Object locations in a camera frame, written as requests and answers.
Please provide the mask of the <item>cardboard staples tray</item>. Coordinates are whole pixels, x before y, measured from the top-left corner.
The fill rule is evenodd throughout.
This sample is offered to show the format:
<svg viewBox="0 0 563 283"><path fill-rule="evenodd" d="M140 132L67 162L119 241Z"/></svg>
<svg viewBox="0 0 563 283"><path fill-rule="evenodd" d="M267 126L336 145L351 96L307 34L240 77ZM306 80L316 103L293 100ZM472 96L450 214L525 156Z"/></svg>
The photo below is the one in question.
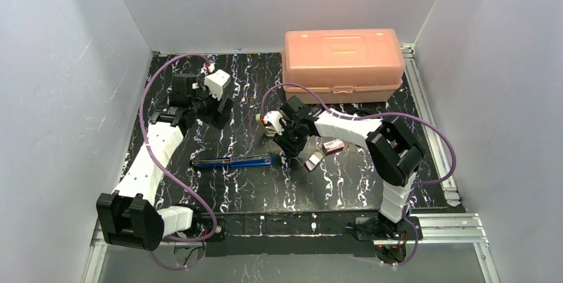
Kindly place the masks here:
<svg viewBox="0 0 563 283"><path fill-rule="evenodd" d="M304 166L308 172L313 171L324 159L325 154L322 151L315 151L305 161Z"/></svg>

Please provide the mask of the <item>blue stapler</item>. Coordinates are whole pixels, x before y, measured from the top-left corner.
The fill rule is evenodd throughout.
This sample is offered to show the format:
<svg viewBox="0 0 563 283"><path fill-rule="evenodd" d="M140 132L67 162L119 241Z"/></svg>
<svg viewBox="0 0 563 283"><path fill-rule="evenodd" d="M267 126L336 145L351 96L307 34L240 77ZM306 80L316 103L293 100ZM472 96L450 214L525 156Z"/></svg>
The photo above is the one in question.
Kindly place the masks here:
<svg viewBox="0 0 563 283"><path fill-rule="evenodd" d="M197 169L261 167L272 165L274 159L274 156L270 154L242 157L218 157L212 159L194 159L190 161L190 166Z"/></svg>

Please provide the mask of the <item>red staples box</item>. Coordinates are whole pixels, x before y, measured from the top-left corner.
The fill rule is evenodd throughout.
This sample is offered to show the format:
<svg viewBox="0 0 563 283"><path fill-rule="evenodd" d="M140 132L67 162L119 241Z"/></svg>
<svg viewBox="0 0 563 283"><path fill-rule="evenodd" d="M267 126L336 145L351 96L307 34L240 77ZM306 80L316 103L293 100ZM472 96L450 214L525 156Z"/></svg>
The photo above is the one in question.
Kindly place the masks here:
<svg viewBox="0 0 563 283"><path fill-rule="evenodd" d="M342 151L345 143L342 140L331 140L322 144L322 150L325 155L331 155Z"/></svg>

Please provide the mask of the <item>beige stapler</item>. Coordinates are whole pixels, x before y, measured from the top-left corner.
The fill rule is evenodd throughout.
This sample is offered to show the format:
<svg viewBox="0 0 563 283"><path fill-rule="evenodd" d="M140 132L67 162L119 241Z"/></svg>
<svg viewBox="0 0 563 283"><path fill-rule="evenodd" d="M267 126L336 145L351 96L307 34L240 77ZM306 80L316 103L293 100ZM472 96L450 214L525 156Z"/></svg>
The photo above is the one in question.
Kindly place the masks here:
<svg viewBox="0 0 563 283"><path fill-rule="evenodd" d="M277 132L275 127L264 119L264 116L261 114L256 114L255 121L258 124L259 130L267 137L273 138Z"/></svg>

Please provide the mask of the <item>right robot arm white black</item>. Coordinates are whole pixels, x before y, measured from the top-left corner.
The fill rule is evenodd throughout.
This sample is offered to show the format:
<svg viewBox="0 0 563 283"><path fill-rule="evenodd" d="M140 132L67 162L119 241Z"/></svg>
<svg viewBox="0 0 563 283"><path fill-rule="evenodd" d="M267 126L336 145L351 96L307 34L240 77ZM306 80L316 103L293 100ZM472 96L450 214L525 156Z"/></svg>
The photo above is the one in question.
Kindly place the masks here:
<svg viewBox="0 0 563 283"><path fill-rule="evenodd" d="M399 118L357 116L304 104L294 96L261 119L288 157L298 156L312 136L334 138L367 150L382 179L382 202L376 220L365 229L392 238L403 231L409 196L425 157L424 149Z"/></svg>

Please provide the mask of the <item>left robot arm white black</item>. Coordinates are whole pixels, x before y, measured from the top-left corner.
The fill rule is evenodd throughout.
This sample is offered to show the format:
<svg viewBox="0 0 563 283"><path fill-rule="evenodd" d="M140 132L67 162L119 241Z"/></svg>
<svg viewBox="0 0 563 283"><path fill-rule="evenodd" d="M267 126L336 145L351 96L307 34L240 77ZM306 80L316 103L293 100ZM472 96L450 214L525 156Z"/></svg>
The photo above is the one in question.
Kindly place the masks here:
<svg viewBox="0 0 563 283"><path fill-rule="evenodd" d="M200 78L173 76L167 101L156 107L131 167L111 193L102 193L96 210L108 244L154 251L166 236L194 227L194 210L186 205L155 208L157 188L166 166L187 130L200 120L221 130L230 119L233 101L223 95L231 76L223 70Z"/></svg>

